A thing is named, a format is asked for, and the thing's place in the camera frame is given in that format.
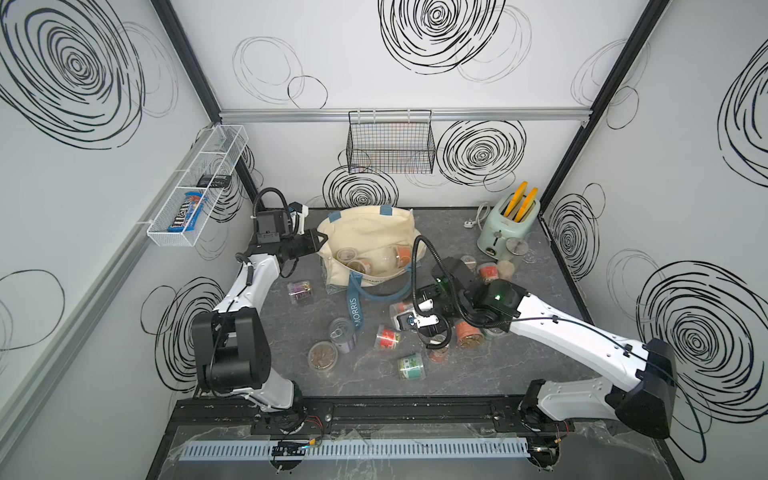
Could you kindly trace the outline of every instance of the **gray countertop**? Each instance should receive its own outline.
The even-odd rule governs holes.
[[[307,227],[316,227],[329,210],[312,210]],[[463,227],[475,217],[474,210],[415,210],[416,228],[429,238],[441,257],[472,255],[478,263],[491,261],[475,242],[480,230]],[[541,232],[538,222],[535,232]],[[543,243],[532,247],[534,263],[524,263],[513,282],[523,286],[553,307],[578,316],[578,308],[557,261]],[[429,275],[435,261],[427,255],[417,269],[419,286],[432,282]],[[313,297],[294,306],[286,291],[288,282],[309,280]],[[377,286],[375,293],[397,291],[406,276]],[[373,349],[379,324],[390,324],[389,304],[361,299],[365,323],[357,347],[341,354],[329,372],[316,372],[307,363],[310,347],[328,339],[328,326],[336,317],[348,316],[346,294],[328,294],[323,282],[320,258],[304,257],[289,279],[279,278],[270,288],[261,310],[261,320],[270,341],[272,367],[283,377],[296,381],[305,396],[425,396],[522,394],[534,379],[567,382],[598,376],[586,366],[534,340],[507,335],[483,342],[474,349],[460,349],[455,336],[443,363],[433,363],[415,332],[404,332],[396,350]],[[425,378],[402,380],[397,359],[421,352]]]

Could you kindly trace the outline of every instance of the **black frame edge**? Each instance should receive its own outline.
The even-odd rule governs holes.
[[[579,128],[576,136],[571,141],[571,145],[565,151],[562,161],[558,165],[558,169],[554,171],[552,179],[549,181],[549,185],[544,190],[544,195],[541,197],[541,211],[547,210],[550,202],[554,199],[555,194],[562,185],[563,181],[571,171],[571,167],[578,159],[579,154],[587,144],[589,137],[597,127],[598,123],[603,117],[603,113],[611,103],[616,90],[618,90],[621,82],[624,81],[624,76],[631,68],[637,56],[640,54],[640,50],[645,45],[646,40],[650,36],[650,33],[656,27],[656,24],[664,13],[671,0],[649,0],[648,4],[643,10],[643,14],[637,21],[637,24],[632,31],[632,35],[629,36],[627,43],[624,45],[624,49],[621,51],[619,58],[616,60],[614,67],[611,69],[611,73],[603,83],[603,87],[600,89],[600,93],[594,99],[592,104],[592,115],[589,117],[589,122],[582,128]]]
[[[181,26],[181,21],[176,15],[173,5],[170,0],[151,0],[152,6],[157,13],[157,17],[165,28],[165,32],[170,39],[170,43],[176,50],[176,55],[179,57],[179,61],[184,66],[184,71],[187,72],[187,76],[192,82],[192,87],[197,92],[197,97],[200,99],[200,103],[203,104],[205,112],[208,115],[210,121],[215,124],[221,123],[221,107],[216,100],[214,91],[208,84],[208,80],[205,78],[203,69],[200,66],[200,62],[197,61],[197,56],[194,54],[192,45],[190,44],[187,34],[184,33],[184,28]],[[251,201],[256,200],[256,195],[259,190],[256,187],[256,183],[250,176],[250,172],[246,168],[242,159],[238,160],[235,164],[235,171],[240,178],[240,182],[243,184],[245,191],[248,193],[248,197]]]
[[[558,266],[560,267],[560,271],[563,273],[565,282],[568,284],[568,289],[571,291],[571,295],[574,297],[576,306],[578,307],[578,311],[581,314],[581,319],[584,320],[586,323],[589,323],[590,325],[594,325],[594,322],[592,321],[592,316],[589,314],[589,310],[587,310],[587,304],[584,303],[584,299],[581,298],[581,292],[579,292],[578,287],[576,287],[576,282],[571,276],[571,272],[568,271],[568,267],[565,264],[565,259],[563,258],[563,254],[560,252],[560,247],[558,246],[557,242],[555,242],[554,239],[552,238],[552,233],[549,231],[549,227],[547,226],[547,223],[544,222],[543,214],[539,214],[538,223],[539,225],[541,225],[541,229],[544,231],[545,235],[549,239],[550,250],[552,250],[552,254],[554,255],[554,258],[558,261]]]
[[[672,456],[669,446],[667,446],[667,442],[660,439],[653,440],[656,449],[661,454],[661,458],[663,458],[664,462],[667,464],[667,469],[669,470],[672,480],[685,480],[683,472],[680,471],[680,467],[678,467],[677,462],[674,461],[674,457]]]

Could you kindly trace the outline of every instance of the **black cable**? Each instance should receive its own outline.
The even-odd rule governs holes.
[[[487,329],[487,328],[494,328],[494,327],[497,327],[497,326],[504,326],[507,323],[524,322],[524,321],[528,321],[528,320],[543,320],[543,319],[547,319],[547,320],[555,321],[555,318],[553,318],[551,316],[541,316],[541,317],[528,317],[528,318],[517,318],[517,319],[515,319],[515,318],[500,319],[498,322],[489,322],[489,323],[476,322],[475,321],[476,318],[471,318],[469,315],[467,315],[466,311],[464,311],[464,309],[460,305],[460,302],[458,300],[458,294],[456,293],[456,288],[455,288],[455,286],[453,284],[452,276],[448,273],[447,269],[445,268],[445,264],[442,262],[442,259],[438,255],[437,251],[435,251],[435,248],[432,245],[432,242],[430,242],[429,239],[427,239],[423,235],[419,235],[419,236],[417,236],[413,240],[413,250],[411,252],[411,271],[412,271],[412,275],[411,275],[411,296],[412,296],[412,300],[413,300],[413,308],[414,308],[414,310],[415,310],[415,312],[417,314],[419,314],[421,316],[425,316],[425,313],[422,312],[422,310],[419,308],[418,299],[416,298],[416,254],[418,253],[417,249],[418,249],[418,246],[419,246],[419,242],[423,242],[427,246],[427,249],[429,250],[429,252],[435,258],[435,262],[440,267],[440,270],[442,271],[443,275],[445,276],[446,281],[448,282],[448,285],[449,285],[449,288],[450,288],[450,291],[451,291],[451,300],[452,300],[452,302],[454,304],[454,307],[461,314],[463,320],[466,321],[469,325],[474,326],[475,328],[486,328]],[[683,387],[679,384],[679,382],[677,380],[672,378],[672,376],[669,373],[667,373],[664,370],[662,370],[662,368],[654,365],[653,363],[648,363],[647,359],[644,359],[643,357],[639,356],[638,354],[636,354],[636,353],[634,353],[634,352],[632,352],[630,350],[626,350],[624,348],[624,346],[621,345],[619,342],[615,341],[614,339],[612,339],[611,337],[605,335],[604,333],[597,331],[596,329],[590,328],[589,326],[587,326],[586,324],[584,324],[582,322],[575,322],[573,320],[564,319],[564,318],[560,318],[560,317],[557,318],[557,321],[558,322],[573,323],[574,325],[582,326],[582,327],[592,331],[593,333],[597,333],[599,336],[602,336],[603,338],[607,339],[609,342],[615,344],[616,346],[618,346],[620,349],[622,349],[623,351],[627,352],[628,354],[630,354],[632,356],[635,356],[636,358],[642,360],[643,362],[646,362],[646,365],[653,366],[658,372],[660,372],[662,375],[667,377],[667,379],[670,380],[672,385],[676,386],[683,393],[683,396],[685,397],[686,403],[690,407],[691,412],[694,414],[694,419],[696,420],[696,426],[699,429],[699,436],[701,437],[701,446],[702,446],[701,458],[699,458],[699,459],[693,458],[692,456],[690,456],[688,454],[688,452],[685,452],[677,444],[677,442],[674,439],[672,439],[670,437],[670,440],[672,441],[672,443],[674,443],[674,445],[686,457],[688,457],[693,462],[703,463],[707,459],[707,444],[706,444],[706,440],[704,438],[703,429],[701,428],[701,422],[699,421],[699,415],[696,414],[696,409],[694,408],[694,404],[690,401],[690,397],[688,396],[688,393],[685,391],[685,389],[683,389]],[[447,344],[447,340],[450,339],[450,336],[451,336],[451,330],[448,329],[446,331],[446,342],[445,342],[445,344]]]
[[[440,270],[442,271],[443,276],[445,277],[445,280],[448,282],[450,291],[451,291],[451,301],[453,302],[454,308],[459,312],[459,314],[462,316],[462,319],[467,322],[470,326],[474,326],[475,328],[479,329],[490,329],[495,327],[501,327],[506,326],[510,322],[512,322],[514,319],[497,319],[496,321],[489,321],[490,318],[498,318],[498,315],[496,315],[493,312],[486,311],[483,313],[478,313],[478,316],[475,315],[468,315],[465,309],[462,307],[461,302],[459,301],[458,294],[456,293],[456,287],[453,284],[453,275],[448,273],[448,269],[445,268],[445,264],[442,262],[442,258],[440,258],[440,255],[435,250],[435,247],[432,245],[432,242],[429,241],[427,237],[424,237],[423,235],[418,235],[413,240],[413,249],[411,252],[411,297],[413,300],[413,309],[415,312],[420,316],[428,316],[428,313],[424,313],[419,308],[418,299],[416,298],[416,254],[418,253],[419,243],[423,242],[427,246],[427,250],[432,254],[432,256],[435,258],[435,262],[440,267]],[[551,319],[551,317],[535,317],[530,319]],[[451,339],[451,329],[448,324],[448,322],[445,321],[446,326],[448,326],[448,329],[446,330],[446,338],[443,343],[435,344],[430,348],[429,346],[427,348],[429,349],[440,349],[445,345],[448,345],[448,342]]]
[[[282,235],[282,238],[293,238],[296,236],[296,232],[299,231],[299,222],[296,222],[296,225],[293,225],[293,220],[290,217],[290,211],[288,210],[288,203],[286,202],[286,198],[283,196],[283,192],[280,190],[277,190],[274,187],[267,187],[262,189],[257,195],[256,198],[253,200],[253,218],[256,218],[256,214],[259,212],[259,202],[261,201],[261,197],[263,197],[264,194],[268,194],[269,192],[273,192],[277,194],[278,197],[280,197],[280,201],[283,202],[283,211],[288,216],[288,230],[289,233],[285,233]]]
[[[299,257],[296,257],[293,259],[293,266],[290,268],[290,272],[288,272],[287,275],[283,275],[282,269],[280,270],[280,276],[282,278],[288,278],[289,276],[293,275],[293,271],[296,269],[296,265],[299,264]]]

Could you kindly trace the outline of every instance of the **metal can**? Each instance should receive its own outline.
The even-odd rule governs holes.
[[[328,330],[331,342],[341,353],[349,353],[355,349],[357,335],[355,335],[355,324],[352,320],[344,317],[337,318],[331,322]]]

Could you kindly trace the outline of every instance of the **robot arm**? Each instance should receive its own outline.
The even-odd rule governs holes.
[[[213,311],[193,318],[197,381],[203,391],[243,396],[266,412],[300,405],[296,384],[272,369],[259,312],[282,266],[317,252],[328,239],[315,229],[304,231],[307,212],[301,204],[257,212],[250,245],[237,254],[242,266],[232,288]],[[292,233],[295,221],[299,224]]]
[[[544,343],[602,375],[578,382],[535,380],[521,412],[529,422],[547,419],[614,419],[656,439],[670,436],[676,392],[672,347],[643,344],[599,329],[549,306],[530,293],[518,305],[509,331]]]

